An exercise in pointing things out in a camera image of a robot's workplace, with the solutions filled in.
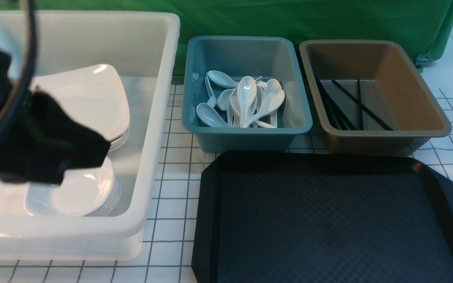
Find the teal plastic bin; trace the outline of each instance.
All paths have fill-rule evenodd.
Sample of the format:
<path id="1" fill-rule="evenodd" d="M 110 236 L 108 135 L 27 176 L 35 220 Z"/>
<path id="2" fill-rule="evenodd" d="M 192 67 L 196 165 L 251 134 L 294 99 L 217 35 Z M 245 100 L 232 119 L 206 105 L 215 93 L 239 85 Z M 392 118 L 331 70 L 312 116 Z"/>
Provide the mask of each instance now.
<path id="1" fill-rule="evenodd" d="M 204 79 L 219 70 L 240 79 L 246 75 L 278 79 L 286 93 L 279 109 L 278 129 L 212 128 L 197 118 L 195 109 L 207 102 Z M 312 127 L 309 102 L 293 44 L 279 37 L 199 36 L 188 43 L 183 97 L 183 127 L 195 134 L 205 152 L 233 150 L 284 151 L 299 134 Z M 223 90 L 213 85 L 214 95 Z"/>

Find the white plastic bin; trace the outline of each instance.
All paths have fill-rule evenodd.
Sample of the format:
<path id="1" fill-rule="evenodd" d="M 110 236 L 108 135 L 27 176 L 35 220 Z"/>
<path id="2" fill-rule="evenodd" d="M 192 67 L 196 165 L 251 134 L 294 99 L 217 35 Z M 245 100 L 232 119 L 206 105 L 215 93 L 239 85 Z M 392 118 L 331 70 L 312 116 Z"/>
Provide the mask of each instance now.
<path id="1" fill-rule="evenodd" d="M 180 21 L 136 11 L 40 11 L 36 75 L 110 64 L 122 77 L 131 110 L 128 142 L 109 154 L 122 188 L 110 217 L 31 217 L 27 185 L 0 190 L 0 259 L 128 260 L 142 245 L 153 190 Z M 0 11 L 0 49 L 17 77 L 26 43 L 21 11 Z"/>

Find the black serving tray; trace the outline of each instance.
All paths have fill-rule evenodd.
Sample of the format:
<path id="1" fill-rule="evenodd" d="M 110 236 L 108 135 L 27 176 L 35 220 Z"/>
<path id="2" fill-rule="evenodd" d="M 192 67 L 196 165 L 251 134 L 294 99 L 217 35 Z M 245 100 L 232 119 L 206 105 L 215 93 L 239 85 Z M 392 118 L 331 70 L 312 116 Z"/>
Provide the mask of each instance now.
<path id="1" fill-rule="evenodd" d="M 453 283 L 453 183 L 412 158 L 228 152 L 202 173 L 198 283 Z"/>

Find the plate stack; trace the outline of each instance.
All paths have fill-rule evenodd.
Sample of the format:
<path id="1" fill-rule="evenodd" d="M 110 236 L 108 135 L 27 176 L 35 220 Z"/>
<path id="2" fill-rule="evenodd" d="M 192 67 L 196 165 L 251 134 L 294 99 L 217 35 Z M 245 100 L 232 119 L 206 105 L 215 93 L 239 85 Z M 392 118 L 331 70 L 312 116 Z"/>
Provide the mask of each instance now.
<path id="1" fill-rule="evenodd" d="M 131 115 L 122 81 L 112 66 L 100 64 L 35 77 L 31 87 L 36 86 L 51 95 L 73 120 L 110 141 L 110 151 L 127 142 Z"/>
<path id="2" fill-rule="evenodd" d="M 120 197 L 113 164 L 106 158 L 102 167 L 68 171 L 61 186 L 31 183 L 24 206 L 30 215 L 103 217 Z"/>

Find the white grid tablecloth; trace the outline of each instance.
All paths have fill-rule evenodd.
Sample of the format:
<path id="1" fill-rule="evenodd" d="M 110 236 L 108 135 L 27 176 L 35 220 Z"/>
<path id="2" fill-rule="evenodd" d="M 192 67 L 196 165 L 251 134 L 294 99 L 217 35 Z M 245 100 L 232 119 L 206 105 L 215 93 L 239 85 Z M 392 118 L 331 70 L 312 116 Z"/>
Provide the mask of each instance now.
<path id="1" fill-rule="evenodd" d="M 444 57 L 423 74 L 453 126 L 453 30 Z M 181 124 L 183 86 L 171 87 L 155 188 L 140 255 L 130 262 L 0 261 L 0 283 L 194 283 L 190 268 L 200 173 L 215 158 Z M 292 153 L 326 153 L 314 115 L 310 135 Z M 453 131 L 413 154 L 453 181 Z"/>

